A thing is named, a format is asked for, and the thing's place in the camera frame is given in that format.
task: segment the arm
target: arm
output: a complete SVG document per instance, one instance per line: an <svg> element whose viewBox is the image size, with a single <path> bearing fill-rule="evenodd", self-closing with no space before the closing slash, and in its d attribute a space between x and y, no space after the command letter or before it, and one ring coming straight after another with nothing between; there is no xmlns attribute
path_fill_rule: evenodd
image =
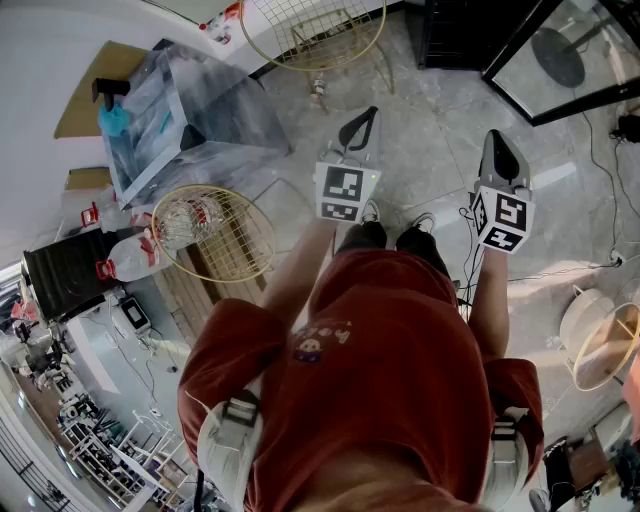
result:
<svg viewBox="0 0 640 512"><path fill-rule="evenodd" d="M485 247L469 327L485 363L504 357L509 343L506 253Z"/></svg>
<svg viewBox="0 0 640 512"><path fill-rule="evenodd" d="M274 272L260 306L291 329L318 278L337 223L315 219Z"/></svg>

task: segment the black door frame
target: black door frame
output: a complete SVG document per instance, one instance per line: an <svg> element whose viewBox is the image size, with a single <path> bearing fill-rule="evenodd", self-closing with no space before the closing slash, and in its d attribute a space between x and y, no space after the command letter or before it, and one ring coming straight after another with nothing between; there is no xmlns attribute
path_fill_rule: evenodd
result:
<svg viewBox="0 0 640 512"><path fill-rule="evenodd" d="M511 35L507 44L498 53L493 62L483 72L482 79L507 103L509 103L532 126L550 123L585 110L602 107L618 101L640 96L640 77L629 80L622 85L612 85L599 91L592 92L573 101L559 105L542 114L531 116L516 100L514 100L493 78L498 71L516 54L520 48L533 36L544 21L560 5L563 0L540 0L516 31ZM598 0L629 34L633 42L640 48L640 30L632 24L630 18L618 7L615 0Z"/></svg>

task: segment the glass door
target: glass door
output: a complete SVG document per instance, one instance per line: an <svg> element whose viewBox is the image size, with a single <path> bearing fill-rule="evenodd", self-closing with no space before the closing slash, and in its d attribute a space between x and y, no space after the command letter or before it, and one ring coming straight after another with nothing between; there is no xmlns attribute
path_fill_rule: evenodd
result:
<svg viewBox="0 0 640 512"><path fill-rule="evenodd" d="M542 0L483 75L533 125L640 95L640 5Z"/></svg>

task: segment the foot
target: foot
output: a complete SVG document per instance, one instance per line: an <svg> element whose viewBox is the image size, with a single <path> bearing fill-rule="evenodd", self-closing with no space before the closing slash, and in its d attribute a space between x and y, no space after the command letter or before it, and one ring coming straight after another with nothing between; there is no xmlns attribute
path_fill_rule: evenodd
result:
<svg viewBox="0 0 640 512"><path fill-rule="evenodd" d="M380 209L373 199L369 199L362 210L360 223L365 222L380 222Z"/></svg>
<svg viewBox="0 0 640 512"><path fill-rule="evenodd" d="M418 228L425 233L431 233L436 227L436 216L430 212L423 213L413 221L411 227Z"/></svg>

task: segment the white device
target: white device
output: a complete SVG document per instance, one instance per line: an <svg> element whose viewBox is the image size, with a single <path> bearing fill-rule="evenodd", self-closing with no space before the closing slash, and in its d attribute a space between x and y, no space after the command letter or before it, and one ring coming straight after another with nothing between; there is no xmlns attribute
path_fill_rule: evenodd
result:
<svg viewBox="0 0 640 512"><path fill-rule="evenodd" d="M323 219L358 222L382 173L343 164L316 163L316 215Z"/></svg>
<svg viewBox="0 0 640 512"><path fill-rule="evenodd" d="M480 186L471 206L478 243L509 254L529 238L535 204L515 194Z"/></svg>
<svg viewBox="0 0 640 512"><path fill-rule="evenodd" d="M133 297L125 299L111 310L111 320L120 336L140 336L151 329L151 322Z"/></svg>

